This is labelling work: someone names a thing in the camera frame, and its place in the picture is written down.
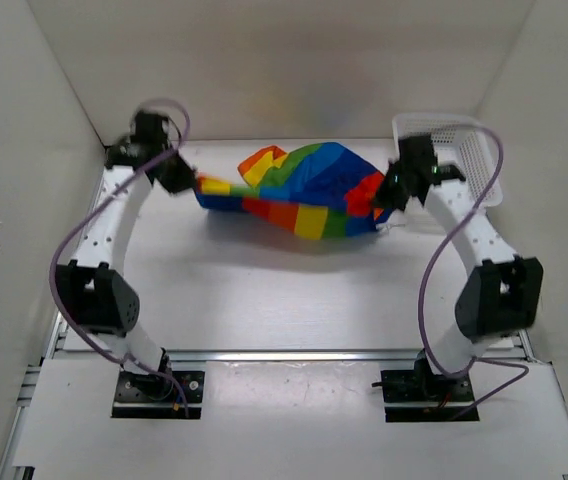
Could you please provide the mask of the rainbow striped shorts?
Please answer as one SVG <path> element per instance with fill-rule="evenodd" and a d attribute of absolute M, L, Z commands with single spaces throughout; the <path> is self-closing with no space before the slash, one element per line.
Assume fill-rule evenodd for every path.
<path fill-rule="evenodd" d="M 199 174 L 200 206 L 244 212 L 309 240 L 372 233 L 392 214 L 373 204 L 384 174 L 337 142 L 290 152 L 268 146 L 241 162 L 238 172 L 242 185 Z"/>

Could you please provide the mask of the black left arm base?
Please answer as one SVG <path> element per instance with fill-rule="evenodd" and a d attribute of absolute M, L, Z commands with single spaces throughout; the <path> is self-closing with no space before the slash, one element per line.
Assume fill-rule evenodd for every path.
<path fill-rule="evenodd" d="M 174 370 L 167 358 L 161 369 L 173 381 L 157 375 L 121 369 L 111 417 L 115 419 L 199 420 L 202 414 L 205 372 L 190 367 Z"/>

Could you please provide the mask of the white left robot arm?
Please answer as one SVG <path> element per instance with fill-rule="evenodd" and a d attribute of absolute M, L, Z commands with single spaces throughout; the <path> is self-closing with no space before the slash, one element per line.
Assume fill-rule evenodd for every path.
<path fill-rule="evenodd" d="M 95 352 L 140 375 L 152 400 L 170 395 L 174 377 L 168 355 L 144 331 L 140 298 L 124 278 L 129 241 L 152 189 L 176 195 L 195 187 L 195 171 L 170 139 L 175 122 L 138 110 L 130 130 L 107 151 L 95 209 L 72 234 L 80 242 L 69 260 L 54 257 L 51 292 L 61 314 Z"/>

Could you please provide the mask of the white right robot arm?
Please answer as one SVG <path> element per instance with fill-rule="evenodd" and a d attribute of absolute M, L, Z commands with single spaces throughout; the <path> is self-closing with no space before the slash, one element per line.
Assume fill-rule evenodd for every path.
<path fill-rule="evenodd" d="M 521 256 L 498 234 L 481 207 L 482 195 L 472 194 L 458 165 L 439 161 L 429 133 L 399 139 L 398 158 L 389 165 L 374 203 L 404 210 L 411 199 L 446 233 L 418 289 L 418 330 L 429 365 L 414 373 L 413 387 L 422 398 L 434 400 L 448 389 L 449 378 L 465 375 L 499 338 L 534 324 L 544 269 L 537 258 Z M 467 280 L 452 326 L 432 342 L 425 325 L 426 290 L 447 246 L 457 252 Z"/>

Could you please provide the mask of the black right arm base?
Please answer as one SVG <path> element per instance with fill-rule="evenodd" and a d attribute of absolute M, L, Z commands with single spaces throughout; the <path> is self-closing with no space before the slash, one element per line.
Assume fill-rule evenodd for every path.
<path fill-rule="evenodd" d="M 470 376 L 449 378 L 434 373 L 424 351 L 411 369 L 382 370 L 371 387 L 382 391 L 387 423 L 480 420 Z"/>

